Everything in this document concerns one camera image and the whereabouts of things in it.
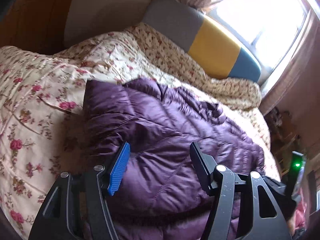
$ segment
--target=bright window light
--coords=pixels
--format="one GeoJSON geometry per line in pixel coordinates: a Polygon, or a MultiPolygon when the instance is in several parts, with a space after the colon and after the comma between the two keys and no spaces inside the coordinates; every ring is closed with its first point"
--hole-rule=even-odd
{"type": "Polygon", "coordinates": [[[275,68],[297,37],[306,13],[300,0],[224,0],[216,15],[252,46],[249,49],[263,65],[275,68]]]}

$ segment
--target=bed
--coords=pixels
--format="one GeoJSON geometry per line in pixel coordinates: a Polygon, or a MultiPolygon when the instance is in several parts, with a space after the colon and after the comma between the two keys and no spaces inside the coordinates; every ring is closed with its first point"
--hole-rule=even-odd
{"type": "Polygon", "coordinates": [[[266,175],[280,180],[268,127],[258,110],[259,86],[250,78],[228,77],[233,65],[225,79],[208,76],[177,45],[179,40],[173,42],[149,20],[146,14],[136,26],[52,56],[0,48],[0,207],[23,239],[57,176],[62,171],[80,173],[96,163],[85,151],[87,80],[124,84],[145,77],[185,87],[200,101],[221,102],[223,111],[263,149],[266,175]]]}

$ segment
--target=beige wall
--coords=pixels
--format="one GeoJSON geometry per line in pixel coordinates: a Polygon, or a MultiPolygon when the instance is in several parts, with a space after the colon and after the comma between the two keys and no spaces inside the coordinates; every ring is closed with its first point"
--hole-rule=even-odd
{"type": "Polygon", "coordinates": [[[65,28],[65,46],[140,22],[150,1],[72,0],[65,28]]]}

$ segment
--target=purple down jacket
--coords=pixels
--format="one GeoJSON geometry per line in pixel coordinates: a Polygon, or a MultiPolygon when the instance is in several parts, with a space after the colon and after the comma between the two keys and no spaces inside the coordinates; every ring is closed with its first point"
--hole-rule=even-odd
{"type": "MultiPolygon", "coordinates": [[[[201,237],[213,199],[201,189],[192,166],[193,141],[233,172],[264,173],[261,147],[220,104],[198,102],[184,88],[149,79],[123,86],[88,81],[84,111],[91,155],[108,159],[124,141],[131,145],[120,188],[107,198],[119,239],[201,237]]],[[[235,238],[239,216],[239,196],[235,199],[229,239],[235,238]]]]}

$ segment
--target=black device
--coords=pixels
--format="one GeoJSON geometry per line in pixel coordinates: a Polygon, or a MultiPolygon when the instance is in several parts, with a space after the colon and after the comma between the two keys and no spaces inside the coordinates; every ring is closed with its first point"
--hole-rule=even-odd
{"type": "MultiPolygon", "coordinates": [[[[86,194],[93,240],[118,240],[104,196],[118,190],[129,156],[130,146],[124,143],[112,163],[97,165],[76,176],[61,173],[38,212],[29,240],[44,236],[47,240],[82,240],[80,192],[86,194]]],[[[190,158],[202,189],[215,196],[201,240],[227,239],[235,192],[241,193],[237,239],[291,239],[285,218],[296,207],[288,195],[296,181],[284,186],[256,171],[250,175],[233,173],[218,165],[212,156],[203,154],[195,142],[190,145],[190,158]]],[[[289,179],[297,179],[300,169],[296,168],[289,179]]]]}

